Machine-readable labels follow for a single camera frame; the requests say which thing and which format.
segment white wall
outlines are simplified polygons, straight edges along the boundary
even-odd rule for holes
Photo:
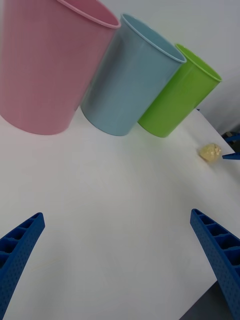
[[[223,78],[201,103],[224,133],[240,124],[240,0],[101,0],[118,17],[141,18],[173,43],[199,55]]]

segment green cup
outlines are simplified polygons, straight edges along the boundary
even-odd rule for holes
[[[203,60],[181,44],[187,62],[175,73],[138,123],[151,134],[167,137],[222,78]]]

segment plastic cup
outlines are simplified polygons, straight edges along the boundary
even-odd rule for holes
[[[31,133],[64,131],[120,22],[86,0],[5,0],[3,17],[0,115]]]
[[[203,60],[176,44],[187,62],[177,71],[138,123],[151,134],[167,137],[222,81]]]
[[[186,62],[171,43],[138,19],[121,15],[103,61],[81,105],[98,129],[126,135]]]

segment blue cup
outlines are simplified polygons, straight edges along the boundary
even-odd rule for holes
[[[98,129],[125,136],[163,90],[185,57],[146,24],[121,15],[121,28],[81,104]]]

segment white table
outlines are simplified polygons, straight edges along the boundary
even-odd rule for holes
[[[179,320],[216,281],[190,226],[198,208],[240,237],[240,161],[194,111],[165,139],[70,128],[39,136],[0,118],[0,236],[36,212],[46,228],[4,320]]]

